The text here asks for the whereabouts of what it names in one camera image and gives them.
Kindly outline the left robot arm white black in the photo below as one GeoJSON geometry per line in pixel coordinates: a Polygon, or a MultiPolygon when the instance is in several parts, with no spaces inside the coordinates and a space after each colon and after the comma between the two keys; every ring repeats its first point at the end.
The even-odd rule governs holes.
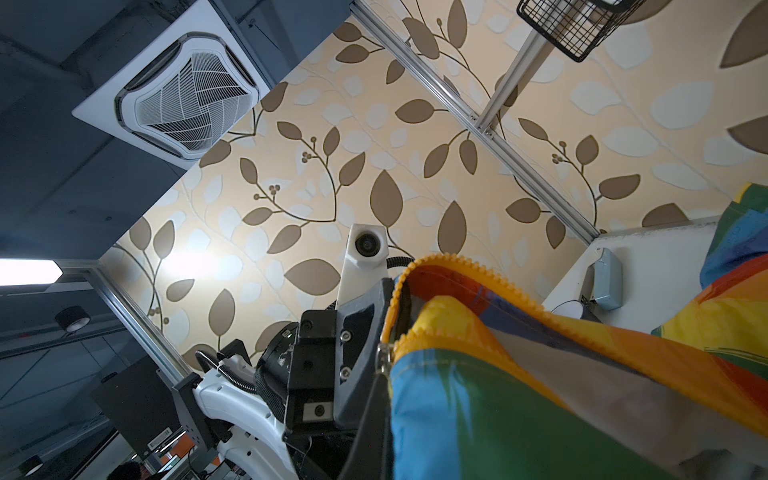
{"type": "Polygon", "coordinates": [[[251,363],[244,345],[195,356],[172,386],[182,426],[252,479],[391,479],[394,452],[379,337],[394,283],[309,310],[251,363]]]}

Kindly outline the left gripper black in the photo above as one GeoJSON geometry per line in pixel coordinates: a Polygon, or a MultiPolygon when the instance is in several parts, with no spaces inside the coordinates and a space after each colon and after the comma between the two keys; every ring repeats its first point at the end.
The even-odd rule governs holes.
{"type": "Polygon", "coordinates": [[[283,402],[283,441],[301,479],[391,479],[386,376],[377,369],[391,279],[342,305],[308,310],[257,363],[283,402]]]}

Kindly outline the ceiling air conditioner vent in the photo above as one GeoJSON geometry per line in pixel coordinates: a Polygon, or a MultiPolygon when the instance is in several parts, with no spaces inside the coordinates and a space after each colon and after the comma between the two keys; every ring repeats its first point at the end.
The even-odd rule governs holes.
{"type": "Polygon", "coordinates": [[[267,92],[224,11],[196,1],[72,114],[189,169],[267,92]]]}

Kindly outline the rainbow striped jacket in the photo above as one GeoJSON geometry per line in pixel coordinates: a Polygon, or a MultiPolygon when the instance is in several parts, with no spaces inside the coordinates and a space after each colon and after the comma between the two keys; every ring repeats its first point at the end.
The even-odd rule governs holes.
{"type": "Polygon", "coordinates": [[[394,477],[765,478],[765,186],[724,211],[700,282],[647,334],[549,313],[461,256],[413,262],[381,335],[394,477]]]}

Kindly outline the black tape roll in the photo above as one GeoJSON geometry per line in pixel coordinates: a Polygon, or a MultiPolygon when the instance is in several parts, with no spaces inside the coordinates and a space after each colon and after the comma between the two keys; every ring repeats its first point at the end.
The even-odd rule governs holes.
{"type": "Polygon", "coordinates": [[[590,322],[600,323],[601,320],[596,316],[591,308],[591,303],[582,300],[569,300],[557,305],[552,313],[557,316],[579,319],[590,322]]]}

